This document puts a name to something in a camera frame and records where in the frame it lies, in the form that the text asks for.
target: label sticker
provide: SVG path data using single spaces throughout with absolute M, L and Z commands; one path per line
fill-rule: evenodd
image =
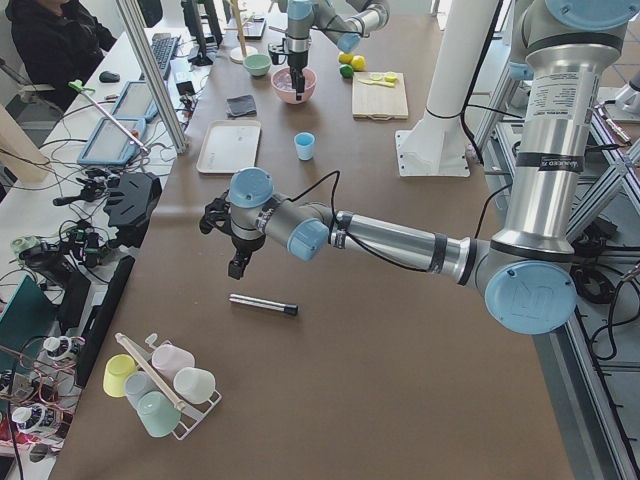
M 527 121 L 541 118 L 575 120 L 588 125 L 597 88 L 598 76 L 592 72 L 563 72 L 537 77 L 529 96 Z

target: green bowl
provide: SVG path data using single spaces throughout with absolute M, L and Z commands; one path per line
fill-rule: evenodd
M 271 68 L 271 57 L 269 57 L 269 55 L 264 55 L 263 53 L 254 53 L 253 55 L 245 57 L 242 64 L 251 76 L 262 77 L 263 75 L 266 75 L 269 68 Z

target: lemon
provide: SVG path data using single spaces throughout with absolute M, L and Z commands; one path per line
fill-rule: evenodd
M 353 53 L 340 52 L 340 55 L 338 55 L 338 61 L 340 63 L 351 63 L 351 60 L 353 60 Z
M 362 72 L 367 68 L 367 61 L 362 55 L 355 55 L 351 60 L 351 66 L 356 72 Z
M 398 74 L 396 72 L 386 72 L 384 74 L 384 81 L 394 83 L 398 80 Z

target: white cup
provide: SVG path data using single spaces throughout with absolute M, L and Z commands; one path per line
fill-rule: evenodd
M 198 405 L 209 400 L 215 392 L 216 377 L 207 370 L 186 367 L 173 379 L 173 388 L 187 402 Z

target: pink bowl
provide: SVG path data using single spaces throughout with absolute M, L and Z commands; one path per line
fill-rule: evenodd
M 316 74 L 310 68 L 302 70 L 304 73 L 304 93 L 301 100 L 296 100 L 296 92 L 291 88 L 291 75 L 289 74 L 289 67 L 285 67 L 278 70 L 271 75 L 271 86 L 278 94 L 278 96 L 286 103 L 304 103 L 316 88 Z

